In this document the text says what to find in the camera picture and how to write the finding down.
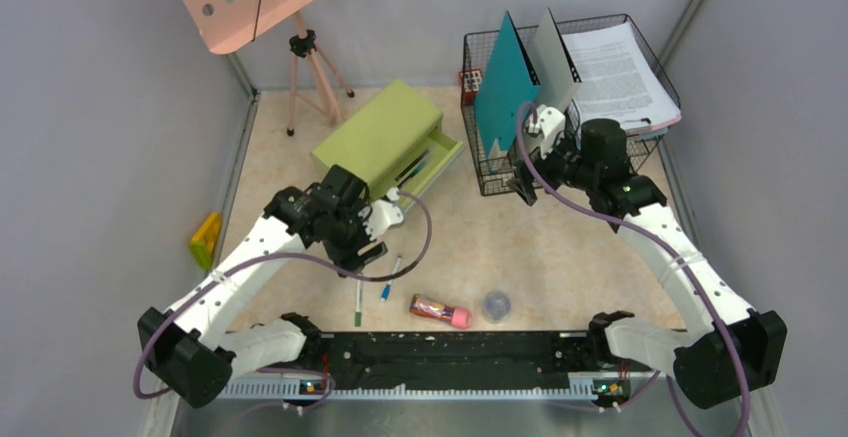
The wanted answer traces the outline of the grey white folder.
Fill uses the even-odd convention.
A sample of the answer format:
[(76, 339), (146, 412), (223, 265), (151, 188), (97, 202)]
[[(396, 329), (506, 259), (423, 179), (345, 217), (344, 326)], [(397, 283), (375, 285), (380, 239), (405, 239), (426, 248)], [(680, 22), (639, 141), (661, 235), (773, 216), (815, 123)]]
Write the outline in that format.
[(528, 52), (539, 80), (536, 105), (565, 112), (572, 104), (582, 79), (550, 8), (543, 12)]

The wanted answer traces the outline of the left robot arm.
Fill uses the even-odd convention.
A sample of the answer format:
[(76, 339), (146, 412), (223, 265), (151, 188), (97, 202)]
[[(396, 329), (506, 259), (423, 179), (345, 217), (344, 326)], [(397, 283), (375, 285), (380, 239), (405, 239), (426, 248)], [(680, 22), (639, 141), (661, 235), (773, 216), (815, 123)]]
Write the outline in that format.
[(291, 261), (361, 279), (365, 266), (387, 251), (379, 237), (404, 220), (400, 197), (392, 187), (371, 199), (368, 185), (338, 165), (306, 189), (278, 191), (247, 236), (199, 285), (167, 310), (151, 307), (139, 318), (135, 396), (146, 400), (163, 394), (142, 390), (143, 370), (201, 408), (242, 374), (278, 362), (302, 371), (314, 367), (321, 345), (290, 318), (238, 332), (231, 331), (232, 322)]

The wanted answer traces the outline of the black pen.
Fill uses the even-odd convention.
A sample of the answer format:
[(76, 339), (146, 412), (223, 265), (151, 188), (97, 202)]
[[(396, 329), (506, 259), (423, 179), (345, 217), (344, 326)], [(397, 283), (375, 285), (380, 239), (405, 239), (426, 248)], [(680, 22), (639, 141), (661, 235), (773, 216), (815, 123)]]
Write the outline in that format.
[(410, 172), (412, 172), (430, 153), (429, 149), (425, 149), (418, 157), (414, 158), (395, 178), (396, 183), (400, 183)]

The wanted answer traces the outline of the teal folder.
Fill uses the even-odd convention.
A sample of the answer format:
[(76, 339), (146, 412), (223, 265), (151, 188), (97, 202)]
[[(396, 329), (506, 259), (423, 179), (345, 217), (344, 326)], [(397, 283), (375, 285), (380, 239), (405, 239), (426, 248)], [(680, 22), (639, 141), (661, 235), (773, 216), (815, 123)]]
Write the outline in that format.
[(474, 103), (484, 155), (503, 157), (516, 138), (515, 113), (539, 91), (539, 79), (506, 11)]

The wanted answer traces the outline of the printed paper clipboard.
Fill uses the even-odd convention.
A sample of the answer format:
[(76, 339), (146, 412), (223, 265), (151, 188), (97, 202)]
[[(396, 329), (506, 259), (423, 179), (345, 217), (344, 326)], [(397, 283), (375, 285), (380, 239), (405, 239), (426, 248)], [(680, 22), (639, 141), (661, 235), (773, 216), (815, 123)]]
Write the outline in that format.
[(563, 34), (582, 84), (573, 99), (580, 120), (610, 119), (630, 135), (669, 127), (682, 118), (626, 24)]

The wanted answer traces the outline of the pink capped pencil tube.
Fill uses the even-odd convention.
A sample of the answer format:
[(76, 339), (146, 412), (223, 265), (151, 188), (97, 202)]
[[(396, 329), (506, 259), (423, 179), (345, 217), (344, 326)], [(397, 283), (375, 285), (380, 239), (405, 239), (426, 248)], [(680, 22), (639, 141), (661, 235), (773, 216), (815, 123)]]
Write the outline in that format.
[(413, 315), (444, 322), (458, 329), (468, 329), (472, 325), (472, 313), (469, 309), (450, 306), (420, 293), (413, 295), (409, 312)]

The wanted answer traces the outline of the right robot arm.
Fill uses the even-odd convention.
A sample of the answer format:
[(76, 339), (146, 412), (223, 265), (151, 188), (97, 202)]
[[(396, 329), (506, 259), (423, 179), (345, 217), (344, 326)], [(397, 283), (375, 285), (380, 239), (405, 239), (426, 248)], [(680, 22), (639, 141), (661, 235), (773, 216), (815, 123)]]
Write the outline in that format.
[(573, 134), (567, 121), (518, 118), (512, 187), (532, 205), (540, 184), (570, 209), (609, 224), (653, 272), (685, 324), (679, 331), (625, 311), (600, 313), (586, 342), (589, 361), (600, 369), (623, 359), (644, 364), (700, 409), (731, 400), (750, 409), (753, 392), (775, 381), (786, 323), (775, 311), (757, 311), (718, 275), (654, 181), (631, 167), (617, 122), (592, 120)]

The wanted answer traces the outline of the black wire desk organizer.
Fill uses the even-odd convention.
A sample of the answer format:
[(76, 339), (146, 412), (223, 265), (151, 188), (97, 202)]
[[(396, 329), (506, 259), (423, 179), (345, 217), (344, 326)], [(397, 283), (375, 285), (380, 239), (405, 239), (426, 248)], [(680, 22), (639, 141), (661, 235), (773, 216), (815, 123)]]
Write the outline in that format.
[[(583, 31), (597, 31), (620, 24), (626, 24), (631, 28), (640, 52), (646, 59), (646, 62), (655, 77), (657, 77), (658, 82), (669, 94), (671, 101), (675, 104), (679, 104), (680, 98), (677, 89), (672, 84), (668, 74), (660, 63), (659, 58), (630, 15), (626, 13), (619, 13), (561, 21), (557, 24), (557, 27), (561, 32), (571, 34)], [(463, 65), (462, 70), (460, 71), (461, 76), (465, 76), (472, 72), (483, 73), (485, 71), (497, 37), (498, 32), (496, 30), (465, 34), (463, 37)], [(518, 151), (513, 148), (503, 157), (488, 157), (484, 149), (484, 144), (481, 142), (475, 111), (473, 109), (473, 97), (471, 91), (461, 91), (460, 109), (463, 115), (466, 134), (471, 145), (471, 156), (474, 162), (481, 195), (494, 196), (508, 193), (510, 189), (507, 187), (506, 181), (512, 177), (511, 166), (518, 158)], [(633, 170), (641, 170), (643, 165), (649, 161), (649, 158), (654, 151), (657, 150), (659, 143), (667, 132), (668, 130), (666, 128), (644, 132), (640, 135), (635, 135), (628, 140), (627, 152), (630, 157), (631, 168)]]

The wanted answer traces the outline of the green capped marker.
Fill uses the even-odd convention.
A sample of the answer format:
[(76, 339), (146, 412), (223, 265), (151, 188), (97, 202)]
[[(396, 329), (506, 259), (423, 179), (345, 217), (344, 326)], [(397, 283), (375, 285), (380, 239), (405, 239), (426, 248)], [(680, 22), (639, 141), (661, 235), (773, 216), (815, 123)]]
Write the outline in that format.
[(355, 295), (355, 314), (354, 314), (354, 326), (355, 327), (361, 327), (362, 326), (363, 297), (364, 297), (364, 283), (362, 281), (357, 281), (356, 282), (356, 295)]

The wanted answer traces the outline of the green rectangular box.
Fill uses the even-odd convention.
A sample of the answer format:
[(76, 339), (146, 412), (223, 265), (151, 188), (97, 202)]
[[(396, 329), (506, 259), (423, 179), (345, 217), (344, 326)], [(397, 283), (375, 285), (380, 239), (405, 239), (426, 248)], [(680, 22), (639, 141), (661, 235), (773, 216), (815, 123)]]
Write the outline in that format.
[[(463, 152), (443, 130), (443, 111), (401, 79), (380, 90), (311, 152), (319, 172), (338, 165), (366, 183), (370, 197), (397, 187), (422, 196)], [(402, 185), (396, 176), (425, 149), (426, 168)]]

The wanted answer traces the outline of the clear round container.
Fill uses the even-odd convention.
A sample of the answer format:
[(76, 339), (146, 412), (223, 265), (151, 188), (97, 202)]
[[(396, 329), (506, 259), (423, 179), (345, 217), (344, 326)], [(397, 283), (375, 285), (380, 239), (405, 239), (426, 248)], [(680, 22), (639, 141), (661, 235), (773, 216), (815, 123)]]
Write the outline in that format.
[(511, 313), (512, 303), (509, 295), (502, 290), (488, 292), (482, 302), (484, 319), (490, 323), (500, 323)]

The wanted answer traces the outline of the light blue clipboard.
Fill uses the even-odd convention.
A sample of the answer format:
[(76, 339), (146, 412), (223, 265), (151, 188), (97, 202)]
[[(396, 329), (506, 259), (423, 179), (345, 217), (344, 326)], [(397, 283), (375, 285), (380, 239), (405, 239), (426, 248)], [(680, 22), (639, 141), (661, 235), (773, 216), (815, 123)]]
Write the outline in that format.
[(636, 138), (638, 140), (649, 140), (649, 139), (659, 138), (659, 137), (664, 136), (668, 131), (669, 131), (668, 127), (663, 127), (663, 128), (659, 128), (659, 129), (640, 133), (640, 134), (636, 135)]

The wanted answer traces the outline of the blue capped marker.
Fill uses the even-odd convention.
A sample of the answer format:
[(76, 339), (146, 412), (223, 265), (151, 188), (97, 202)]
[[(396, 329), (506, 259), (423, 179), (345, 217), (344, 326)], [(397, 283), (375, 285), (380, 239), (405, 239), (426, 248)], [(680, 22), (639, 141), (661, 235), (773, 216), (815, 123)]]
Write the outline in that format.
[[(402, 269), (402, 264), (403, 264), (403, 257), (402, 257), (401, 254), (398, 254), (395, 258), (395, 263), (394, 263), (394, 267), (393, 267), (393, 270), (392, 270), (392, 275), (397, 274)], [(381, 302), (386, 302), (388, 300), (390, 293), (391, 293), (391, 287), (392, 287), (393, 282), (394, 282), (394, 279), (390, 279), (389, 281), (387, 281), (384, 284), (384, 287), (383, 287), (381, 295), (380, 295), (380, 301)]]

